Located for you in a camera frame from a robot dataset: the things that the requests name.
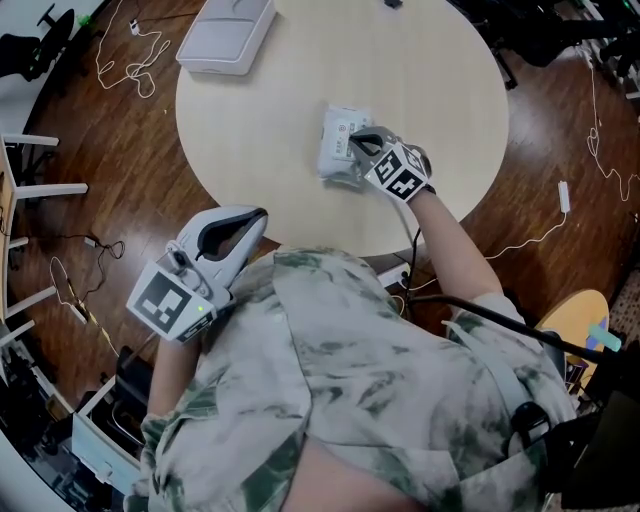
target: floor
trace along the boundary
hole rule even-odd
[[[111,58],[118,63],[106,79],[121,76],[125,63],[148,51],[147,40],[131,38],[129,19],[197,11],[202,0],[139,3],[142,13],[135,0],[124,0],[105,42],[102,64]],[[106,27],[115,5],[112,2],[100,15],[99,27]],[[90,76],[73,79],[64,98],[52,96],[31,130],[61,140],[45,181],[84,181],[90,189],[86,196],[46,200],[24,211],[14,234],[92,233],[103,243],[125,241],[124,257],[118,261],[105,258],[108,279],[87,300],[116,347],[135,348],[149,334],[125,309],[145,262],[161,256],[166,241],[192,215],[215,205],[187,164],[175,123],[179,67],[174,57],[191,21],[191,17],[179,17],[141,23],[144,29],[163,30],[172,40],[169,51],[151,70],[157,86],[151,99],[140,99],[131,82],[102,89],[93,62],[96,40],[85,56]],[[487,255],[539,237],[562,219],[557,182],[568,182],[572,210],[565,226],[542,244],[509,252],[492,262],[521,307],[542,316],[554,303],[583,288],[611,295],[630,251],[635,230],[631,214],[638,211],[640,185],[634,183],[631,199],[621,202],[617,181],[605,181],[587,151],[585,139],[594,122],[591,77],[573,50],[545,69],[532,68],[516,55],[506,58],[520,81],[508,93],[509,145],[494,185],[462,224]],[[606,168],[616,165],[626,181],[638,171],[636,116],[622,93],[597,75],[596,87],[602,122],[601,161]],[[267,252],[275,246],[265,241],[261,249]],[[32,243],[21,257],[20,269],[9,276],[11,289],[22,299],[47,286],[49,261],[55,255],[82,294],[99,281],[98,254],[81,238]],[[431,277],[422,254],[415,285]],[[409,256],[404,252],[374,258],[371,263],[384,270]],[[437,285],[424,289],[427,293],[436,290]],[[416,313],[418,325],[438,329],[440,309],[417,308]],[[57,385],[72,404],[86,390],[99,387],[101,372],[114,373],[115,356],[97,329],[82,326],[55,298],[30,308],[28,314],[36,321],[32,331],[41,338],[46,357],[57,367]]]

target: round white table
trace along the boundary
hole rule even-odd
[[[457,219],[491,186],[508,135],[497,64],[445,0],[276,0],[278,16],[246,76],[180,72],[176,117],[196,176],[222,205],[269,213],[266,236],[357,256],[408,248],[404,205],[316,176],[327,104],[372,110],[429,156]]]

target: power adapter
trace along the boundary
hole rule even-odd
[[[132,35],[137,36],[140,34],[140,25],[138,25],[137,19],[134,18],[129,22],[129,28],[131,29]]]
[[[569,213],[571,211],[571,203],[569,202],[569,186],[566,181],[558,182],[558,195],[560,196],[560,211]]]

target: white box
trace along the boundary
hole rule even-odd
[[[208,0],[176,60],[189,71],[246,75],[275,15],[274,0]]]

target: camouflage shirt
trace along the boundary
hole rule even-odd
[[[238,306],[175,411],[148,416],[130,512],[279,510],[307,437],[434,510],[535,510],[544,445],[523,450],[486,366],[403,320],[363,261],[280,250],[247,267]],[[475,301],[521,320],[502,295]],[[540,345],[477,316],[552,424],[574,417]]]

